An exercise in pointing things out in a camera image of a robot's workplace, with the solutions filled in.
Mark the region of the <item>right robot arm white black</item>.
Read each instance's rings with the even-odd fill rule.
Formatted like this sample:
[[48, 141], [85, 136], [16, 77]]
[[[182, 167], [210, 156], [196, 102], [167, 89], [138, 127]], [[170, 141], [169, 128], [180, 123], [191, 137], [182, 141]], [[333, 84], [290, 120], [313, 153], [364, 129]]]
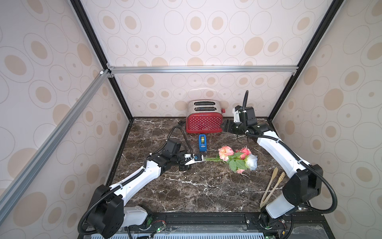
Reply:
[[223, 130], [255, 139], [257, 144], [276, 160], [289, 178], [281, 195], [261, 209], [259, 221], [263, 228], [270, 227], [273, 221], [296, 211], [298, 207], [313, 210], [314, 208], [305, 202], [320, 195], [322, 185], [328, 189], [332, 204], [328, 209], [317, 209], [317, 212], [329, 214], [336, 210], [337, 195], [323, 177], [323, 170], [319, 165], [311, 165], [303, 160], [278, 137], [271, 126], [259, 123], [252, 107], [245, 104], [236, 106], [233, 115], [233, 119], [225, 121]]

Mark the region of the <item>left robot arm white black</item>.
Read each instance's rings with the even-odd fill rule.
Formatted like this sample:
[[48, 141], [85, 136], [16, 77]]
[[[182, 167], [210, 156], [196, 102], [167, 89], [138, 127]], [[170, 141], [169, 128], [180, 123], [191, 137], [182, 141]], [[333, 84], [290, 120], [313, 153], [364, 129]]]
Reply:
[[142, 225], [148, 217], [147, 210], [139, 206], [127, 208], [127, 202], [173, 166], [188, 170], [192, 164], [204, 161], [202, 154], [182, 150], [181, 146], [179, 141], [168, 139], [159, 150], [150, 153], [143, 166], [131, 175], [110, 186], [99, 186], [79, 220], [79, 234], [100, 234], [109, 239], [120, 228]]

